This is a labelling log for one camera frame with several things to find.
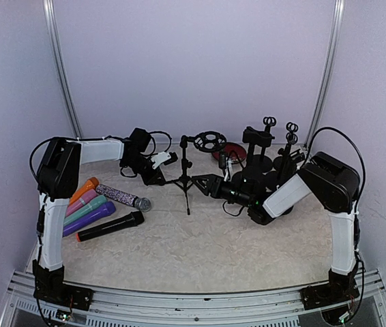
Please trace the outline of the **glitter microphone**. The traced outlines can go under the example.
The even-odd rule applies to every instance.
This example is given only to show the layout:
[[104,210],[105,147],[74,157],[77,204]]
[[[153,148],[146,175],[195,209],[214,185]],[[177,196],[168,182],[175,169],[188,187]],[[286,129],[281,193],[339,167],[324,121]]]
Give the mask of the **glitter microphone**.
[[95,188],[95,191],[108,199],[135,208],[144,213],[149,212],[152,209],[152,203],[150,199],[140,198],[134,194],[124,192],[107,185],[99,184]]

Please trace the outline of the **black microphone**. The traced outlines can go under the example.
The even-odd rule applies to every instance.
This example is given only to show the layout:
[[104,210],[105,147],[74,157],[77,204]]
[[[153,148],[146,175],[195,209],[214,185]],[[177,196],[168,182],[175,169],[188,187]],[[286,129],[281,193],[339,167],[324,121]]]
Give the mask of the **black microphone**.
[[107,234],[112,234],[114,232],[118,232],[126,228],[133,228],[144,222],[145,218],[143,214],[140,211],[134,211],[129,213],[128,215],[103,223],[93,228],[78,232],[76,234],[76,239],[80,243],[101,236],[105,236]]

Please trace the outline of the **purple microphone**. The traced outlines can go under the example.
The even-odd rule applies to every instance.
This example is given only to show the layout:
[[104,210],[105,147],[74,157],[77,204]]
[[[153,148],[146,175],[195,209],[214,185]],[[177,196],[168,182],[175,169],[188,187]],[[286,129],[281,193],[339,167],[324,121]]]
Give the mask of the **purple microphone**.
[[116,211],[116,207],[112,202],[105,202],[97,209],[79,217],[75,220],[69,220],[63,228],[63,237],[69,236],[80,229],[100,220],[102,218],[112,215]]

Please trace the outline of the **teal microphone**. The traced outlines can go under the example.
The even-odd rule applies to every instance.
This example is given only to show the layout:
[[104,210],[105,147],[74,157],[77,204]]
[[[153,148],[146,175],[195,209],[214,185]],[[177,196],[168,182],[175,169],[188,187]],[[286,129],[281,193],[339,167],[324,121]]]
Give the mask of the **teal microphone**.
[[80,219],[81,217],[87,215],[88,213],[91,213],[92,211],[98,209],[101,205],[103,205],[106,202],[107,202],[107,199],[103,195],[99,195],[99,196],[95,197],[89,203],[87,203],[86,205],[84,205],[83,207],[81,207],[80,209],[75,211],[74,213],[68,215],[64,219],[63,225],[67,226],[67,225],[73,223],[77,219]]

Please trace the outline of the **orange microphone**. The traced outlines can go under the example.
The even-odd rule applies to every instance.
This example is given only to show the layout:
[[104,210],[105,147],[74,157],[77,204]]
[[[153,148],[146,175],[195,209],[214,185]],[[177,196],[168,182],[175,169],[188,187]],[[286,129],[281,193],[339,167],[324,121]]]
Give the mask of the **orange microphone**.
[[96,177],[91,177],[83,184],[83,186],[77,189],[73,196],[70,198],[69,205],[75,203],[84,193],[91,189],[95,189],[100,184]]

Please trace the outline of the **pink microphone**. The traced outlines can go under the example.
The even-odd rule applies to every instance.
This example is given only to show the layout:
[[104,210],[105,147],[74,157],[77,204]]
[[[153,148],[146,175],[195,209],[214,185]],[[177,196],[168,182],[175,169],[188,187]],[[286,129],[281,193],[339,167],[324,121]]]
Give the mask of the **pink microphone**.
[[90,189],[89,191],[86,191],[76,201],[74,201],[68,206],[68,209],[66,210],[66,216],[69,216],[72,213],[76,212],[78,209],[88,204],[92,199],[94,199],[97,196],[98,194],[94,189]]

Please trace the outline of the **black desk stand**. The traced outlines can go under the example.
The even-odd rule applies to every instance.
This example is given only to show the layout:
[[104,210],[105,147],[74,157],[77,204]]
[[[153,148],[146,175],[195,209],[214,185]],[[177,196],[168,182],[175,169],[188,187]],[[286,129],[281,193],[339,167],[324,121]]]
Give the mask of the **black desk stand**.
[[272,139],[275,137],[271,134],[271,128],[276,125],[277,121],[275,117],[272,116],[266,116],[263,118],[263,125],[265,126],[264,132],[268,135],[271,136]]

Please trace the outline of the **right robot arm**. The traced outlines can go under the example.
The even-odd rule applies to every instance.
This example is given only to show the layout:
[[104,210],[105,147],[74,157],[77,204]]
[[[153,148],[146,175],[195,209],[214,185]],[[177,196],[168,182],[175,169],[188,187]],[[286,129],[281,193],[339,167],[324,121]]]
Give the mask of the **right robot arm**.
[[205,196],[246,208],[248,217],[259,225],[272,223],[306,198],[315,199],[331,223],[332,261],[327,282],[301,289],[303,307],[317,309],[360,296],[355,280],[360,263],[360,177],[354,168],[318,152],[273,191],[264,181],[236,183],[216,174],[193,176],[192,183]]

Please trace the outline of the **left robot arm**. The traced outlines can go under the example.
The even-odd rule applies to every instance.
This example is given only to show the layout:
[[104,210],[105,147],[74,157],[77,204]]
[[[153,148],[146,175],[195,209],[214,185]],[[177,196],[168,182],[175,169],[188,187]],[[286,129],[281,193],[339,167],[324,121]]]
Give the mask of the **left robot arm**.
[[88,311],[93,290],[65,283],[61,257],[63,222],[70,199],[78,188],[79,170],[83,164],[118,161],[129,167],[145,182],[161,177],[145,157],[153,136],[135,128],[127,138],[106,136],[93,139],[53,137],[38,169],[32,170],[39,192],[37,222],[38,250],[33,261],[34,298],[51,304]]

